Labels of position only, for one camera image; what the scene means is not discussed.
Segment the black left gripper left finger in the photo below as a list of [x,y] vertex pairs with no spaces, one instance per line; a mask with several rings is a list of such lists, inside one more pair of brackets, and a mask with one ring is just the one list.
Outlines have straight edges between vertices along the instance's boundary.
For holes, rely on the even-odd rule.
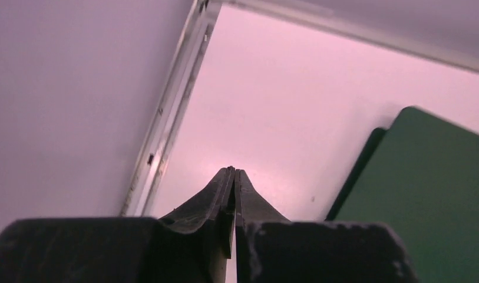
[[35,218],[0,233],[0,282],[223,282],[233,167],[161,218]]

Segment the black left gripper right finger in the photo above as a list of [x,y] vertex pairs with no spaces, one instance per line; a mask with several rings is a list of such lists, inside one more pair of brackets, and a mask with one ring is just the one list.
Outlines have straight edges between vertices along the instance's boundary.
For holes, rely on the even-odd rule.
[[234,177],[239,282],[417,282],[400,237],[383,223],[292,222]]

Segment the green placemat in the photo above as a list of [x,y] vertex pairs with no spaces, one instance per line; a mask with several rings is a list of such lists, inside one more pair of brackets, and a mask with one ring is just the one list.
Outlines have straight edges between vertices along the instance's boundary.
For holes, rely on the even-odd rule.
[[372,132],[327,219],[389,225],[421,282],[479,282],[479,134],[403,108]]

